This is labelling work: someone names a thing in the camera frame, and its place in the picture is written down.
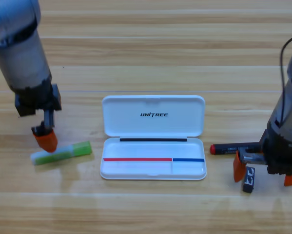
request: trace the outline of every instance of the blue line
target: blue line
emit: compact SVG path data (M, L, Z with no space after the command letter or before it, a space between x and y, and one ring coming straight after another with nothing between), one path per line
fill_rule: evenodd
M204 158L173 158L173 162L204 162Z

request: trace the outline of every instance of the red line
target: red line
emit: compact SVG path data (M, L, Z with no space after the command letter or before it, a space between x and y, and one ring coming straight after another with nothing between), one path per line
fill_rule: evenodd
M104 161L172 161L170 157L106 157Z

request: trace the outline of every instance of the black eraser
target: black eraser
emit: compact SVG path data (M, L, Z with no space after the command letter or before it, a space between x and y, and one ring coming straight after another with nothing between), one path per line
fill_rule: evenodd
M246 174L243 180L242 191L246 193L252 193L254 188L254 174L255 168L254 167L247 167Z

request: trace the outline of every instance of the open case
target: open case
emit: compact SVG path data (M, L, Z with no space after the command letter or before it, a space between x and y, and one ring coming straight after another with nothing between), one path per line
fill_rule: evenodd
M102 101L105 179L201 180L205 101L196 95L107 96Z

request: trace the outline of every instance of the wooden table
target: wooden table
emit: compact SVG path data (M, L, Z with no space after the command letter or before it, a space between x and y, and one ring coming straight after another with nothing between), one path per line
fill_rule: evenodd
M59 146L93 155L34 167L39 150L0 72L0 234L292 234L292 187L256 167L234 183L233 156L212 143L258 141L280 97L279 52L292 0L40 0L39 33L63 111ZM285 64L292 44L285 52ZM108 181L99 175L107 95L206 100L203 181Z

